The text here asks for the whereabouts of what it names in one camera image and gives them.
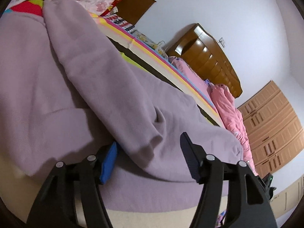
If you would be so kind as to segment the lilac fleece pants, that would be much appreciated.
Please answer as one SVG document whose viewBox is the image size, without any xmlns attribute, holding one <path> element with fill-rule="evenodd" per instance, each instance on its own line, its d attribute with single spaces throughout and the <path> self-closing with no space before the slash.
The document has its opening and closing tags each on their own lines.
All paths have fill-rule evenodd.
<svg viewBox="0 0 304 228">
<path fill-rule="evenodd" d="M 210 124 L 191 96 L 126 62 L 74 0 L 1 17 L 1 154 L 28 176 L 44 179 L 55 162 L 118 142 L 101 187 L 106 208 L 192 208 L 202 187 L 183 157 L 183 132 L 223 162 L 243 158 L 234 135 Z"/>
</svg>

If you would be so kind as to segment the light wooden wardrobe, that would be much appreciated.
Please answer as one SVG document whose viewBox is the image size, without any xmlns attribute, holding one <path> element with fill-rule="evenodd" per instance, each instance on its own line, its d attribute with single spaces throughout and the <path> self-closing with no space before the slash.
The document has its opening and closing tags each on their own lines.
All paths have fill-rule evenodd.
<svg viewBox="0 0 304 228">
<path fill-rule="evenodd" d="M 260 177 L 278 171 L 303 150 L 301 122 L 273 81 L 239 106 L 239 110 Z"/>
</svg>

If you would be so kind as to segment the pink crumpled duvet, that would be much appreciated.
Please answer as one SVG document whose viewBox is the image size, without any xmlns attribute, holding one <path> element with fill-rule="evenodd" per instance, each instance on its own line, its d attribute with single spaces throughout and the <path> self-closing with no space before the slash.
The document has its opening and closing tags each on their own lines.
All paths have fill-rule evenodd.
<svg viewBox="0 0 304 228">
<path fill-rule="evenodd" d="M 242 113 L 235 107 L 235 98 L 230 93 L 229 88 L 224 84 L 210 83 L 211 99 L 214 103 L 222 121 L 227 130 L 229 130 L 240 142 L 243 147 L 243 160 L 250 166 L 253 174 L 258 175 L 255 164 L 253 162 L 253 155 L 243 123 Z"/>
</svg>

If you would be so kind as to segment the pink pillow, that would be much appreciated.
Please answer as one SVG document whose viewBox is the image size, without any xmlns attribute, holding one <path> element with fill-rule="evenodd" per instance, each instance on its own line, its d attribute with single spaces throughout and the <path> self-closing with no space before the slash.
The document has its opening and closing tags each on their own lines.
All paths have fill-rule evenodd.
<svg viewBox="0 0 304 228">
<path fill-rule="evenodd" d="M 202 80 L 182 58 L 171 56 L 169 57 L 169 63 L 178 69 L 202 93 L 205 95 L 211 94 L 210 86 Z"/>
</svg>

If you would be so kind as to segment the glossy brown wooden headboard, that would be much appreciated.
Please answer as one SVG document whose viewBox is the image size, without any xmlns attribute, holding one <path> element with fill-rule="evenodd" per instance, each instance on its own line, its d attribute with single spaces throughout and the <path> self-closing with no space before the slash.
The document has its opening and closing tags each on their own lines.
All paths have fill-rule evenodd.
<svg viewBox="0 0 304 228">
<path fill-rule="evenodd" d="M 196 23 L 169 49 L 168 56 L 182 58 L 201 79 L 228 86 L 234 98 L 243 93 L 241 82 L 215 38 Z"/>
</svg>

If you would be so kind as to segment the floral nightstand cloth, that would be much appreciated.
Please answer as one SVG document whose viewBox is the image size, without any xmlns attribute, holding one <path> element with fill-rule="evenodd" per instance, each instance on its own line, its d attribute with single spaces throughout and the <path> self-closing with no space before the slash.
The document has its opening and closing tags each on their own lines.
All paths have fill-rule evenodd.
<svg viewBox="0 0 304 228">
<path fill-rule="evenodd" d="M 158 43 L 155 43 L 155 42 L 153 42 L 153 40 L 151 40 L 149 37 L 147 37 L 146 35 L 139 32 L 138 30 L 134 30 L 131 34 L 133 36 L 135 36 L 138 40 L 142 41 L 147 46 L 152 48 L 156 53 L 158 53 L 164 59 L 168 59 L 168 56 L 167 56 L 167 54 L 165 53 L 165 50 L 164 50 L 164 46 L 165 46 L 164 41 L 160 41 Z"/>
</svg>

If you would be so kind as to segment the striped multicolour bed sheet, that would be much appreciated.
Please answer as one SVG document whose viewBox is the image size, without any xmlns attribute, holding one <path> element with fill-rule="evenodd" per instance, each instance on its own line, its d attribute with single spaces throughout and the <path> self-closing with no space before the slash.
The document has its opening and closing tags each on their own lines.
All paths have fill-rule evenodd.
<svg viewBox="0 0 304 228">
<path fill-rule="evenodd" d="M 1 17 L 2 128 L 32 131 L 54 121 L 104 124 L 110 112 L 138 108 L 188 128 L 223 122 L 214 105 L 170 63 L 140 43 L 114 45 L 106 29 L 73 0 L 45 1 L 40 14 L 10 10 Z"/>
</svg>

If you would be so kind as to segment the plaid checkered sheet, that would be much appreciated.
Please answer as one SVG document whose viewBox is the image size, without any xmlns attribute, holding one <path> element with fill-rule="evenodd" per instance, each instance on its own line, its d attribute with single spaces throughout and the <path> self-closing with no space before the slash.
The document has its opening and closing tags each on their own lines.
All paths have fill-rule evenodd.
<svg viewBox="0 0 304 228">
<path fill-rule="evenodd" d="M 128 33 L 132 33 L 135 29 L 135 26 L 133 24 L 129 23 L 122 17 L 119 17 L 117 14 L 110 14 L 110 15 L 104 16 L 104 19 L 109 20 L 110 22 L 121 27 L 123 30 L 125 30 Z"/>
</svg>

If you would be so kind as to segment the dark wooden headboard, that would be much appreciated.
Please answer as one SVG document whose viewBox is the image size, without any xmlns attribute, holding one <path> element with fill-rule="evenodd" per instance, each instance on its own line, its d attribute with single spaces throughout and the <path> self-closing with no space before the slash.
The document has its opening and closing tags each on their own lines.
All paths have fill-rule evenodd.
<svg viewBox="0 0 304 228">
<path fill-rule="evenodd" d="M 117 15 L 135 25 L 155 2 L 155 0 L 122 0 L 116 6 Z M 96 12 L 95 14 L 101 16 L 102 13 Z"/>
</svg>

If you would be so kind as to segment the wall power socket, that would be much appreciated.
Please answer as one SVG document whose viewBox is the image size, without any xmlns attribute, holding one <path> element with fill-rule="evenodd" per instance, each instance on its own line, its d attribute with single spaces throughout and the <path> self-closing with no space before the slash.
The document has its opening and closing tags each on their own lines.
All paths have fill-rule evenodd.
<svg viewBox="0 0 304 228">
<path fill-rule="evenodd" d="M 226 42 L 225 42 L 225 40 L 224 40 L 223 37 L 221 37 L 221 38 L 218 40 L 218 43 L 219 43 L 223 48 L 226 47 Z"/>
</svg>

